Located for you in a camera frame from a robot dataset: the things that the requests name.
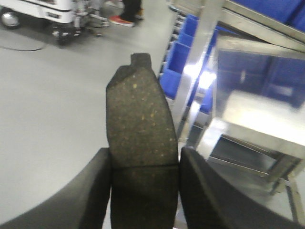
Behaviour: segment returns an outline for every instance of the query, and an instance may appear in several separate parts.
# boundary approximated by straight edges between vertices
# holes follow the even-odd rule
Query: blue storage bin
[[[305,6],[299,11],[290,24],[296,29],[305,32]]]
[[[192,14],[188,14],[188,15],[186,16],[186,18],[190,18],[190,19],[194,19],[194,20],[198,20],[198,19],[199,19],[198,17],[196,17],[196,16],[194,16],[194,15],[192,15]]]
[[[187,46],[191,46],[197,30],[197,26],[198,20],[193,19],[193,17],[187,17],[180,30],[178,42]]]
[[[208,114],[213,106],[213,85],[209,87],[205,92],[205,97],[203,98],[202,105],[200,107],[200,111]]]
[[[178,42],[174,42],[169,53],[166,65],[163,69],[163,75],[160,78],[160,85],[166,96],[174,99],[177,94],[190,47]]]
[[[302,0],[233,0],[282,23],[287,22]]]

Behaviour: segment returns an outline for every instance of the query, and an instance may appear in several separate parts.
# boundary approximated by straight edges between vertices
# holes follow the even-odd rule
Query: metal shelf frame
[[[204,90],[196,88],[195,99],[190,109],[187,109],[187,102],[194,89],[194,83],[202,70],[205,54],[217,24],[250,35],[254,40],[220,36],[217,41],[217,46],[221,46],[223,49],[238,50],[242,47],[242,50],[245,52],[265,53],[273,56],[305,60],[305,33],[230,0],[194,0],[191,4],[187,0],[174,0],[173,6],[186,13],[199,16],[200,18],[193,46],[182,73],[176,98],[171,105],[174,126],[181,145],[187,144],[191,129],[199,114],[200,102],[205,96]],[[214,60],[217,60],[217,52],[214,52],[209,60],[209,65],[212,67],[216,65]],[[184,121],[183,116],[185,113],[188,115]],[[210,119],[209,132],[213,132],[214,139],[209,139],[209,141],[212,141],[213,144],[206,144],[204,142],[204,138],[207,138],[207,134],[204,132],[206,128],[204,127],[198,138],[198,143],[195,146],[198,146],[197,150],[199,152],[205,152],[203,156],[206,159],[209,157],[213,147],[222,134],[239,139],[242,142],[251,143],[251,141],[247,141],[242,136],[242,132],[248,132],[246,128],[229,124],[230,130],[225,132],[217,127],[222,120],[218,120],[213,114],[211,114]],[[276,141],[279,143],[278,145],[281,145],[282,139],[274,138],[264,133],[254,134],[257,134],[256,139],[266,137],[270,141]],[[262,146],[264,149],[271,149],[272,151],[278,151],[283,154],[268,174],[266,174],[266,177],[270,182],[274,183],[273,192],[283,189],[283,180],[286,181],[284,182],[284,187],[287,186],[288,193],[290,193],[289,198],[291,200],[294,220],[305,224],[303,207],[300,206],[300,197],[294,182],[294,177],[305,167],[305,142],[300,145],[286,140],[284,141],[286,145],[281,148],[276,148],[275,146],[269,147],[269,144],[264,145],[262,141],[262,144],[257,144],[257,146]]]

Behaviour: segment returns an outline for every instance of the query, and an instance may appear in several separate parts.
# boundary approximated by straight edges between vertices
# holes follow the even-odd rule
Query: metal rack
[[[214,67],[215,72],[217,72],[219,50],[305,60],[305,33],[244,6],[229,0],[196,0],[191,4],[189,1],[176,0],[173,4],[186,13],[200,17],[176,98],[170,101],[174,125],[181,145],[187,144],[200,113],[198,105],[205,96],[204,90],[195,89],[196,96],[190,108],[187,107],[187,102],[194,89],[194,82],[199,77],[207,47],[217,24],[246,34],[250,39],[219,36],[217,47],[209,60],[209,65]],[[270,133],[267,131],[268,126],[265,129],[255,129],[253,126],[233,121],[230,119],[232,117],[225,117],[223,112],[218,111],[227,101],[220,101],[219,96],[217,97],[217,93],[220,92],[217,86],[215,84],[213,110],[208,125],[202,128],[194,147],[208,159],[220,136],[225,135],[262,154],[273,156],[276,162],[267,172],[244,167],[243,170],[265,176],[273,184],[272,193],[282,191],[286,187],[294,220],[305,224],[304,210],[294,181],[294,177],[305,167],[305,141],[294,141],[293,136]],[[238,163],[225,161],[222,163],[241,168]]]

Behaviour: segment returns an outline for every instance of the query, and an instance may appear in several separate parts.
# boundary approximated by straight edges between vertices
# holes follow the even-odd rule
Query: blue plastic bin
[[[167,62],[160,78],[160,85],[166,96],[174,99],[177,94],[190,47],[178,42],[174,42],[167,56]]]
[[[299,11],[290,24],[296,29],[305,32],[305,6]]]
[[[233,0],[282,23],[287,22],[302,0]]]
[[[181,27],[178,42],[190,47],[193,43],[197,26],[198,20],[195,20],[193,17],[187,17],[185,23]]]

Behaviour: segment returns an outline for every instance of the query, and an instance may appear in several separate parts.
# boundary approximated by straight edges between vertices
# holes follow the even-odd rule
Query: black cable
[[[42,6],[37,6],[37,7],[38,7],[38,10],[40,12],[40,17],[43,18]],[[2,46],[2,45],[0,45],[0,49],[18,51],[18,52],[35,52],[35,51],[40,51],[40,50],[45,49],[48,45],[48,41],[49,41],[48,39],[45,39],[44,44],[40,48],[37,48],[37,49],[14,49],[14,48],[5,47],[5,46]]]

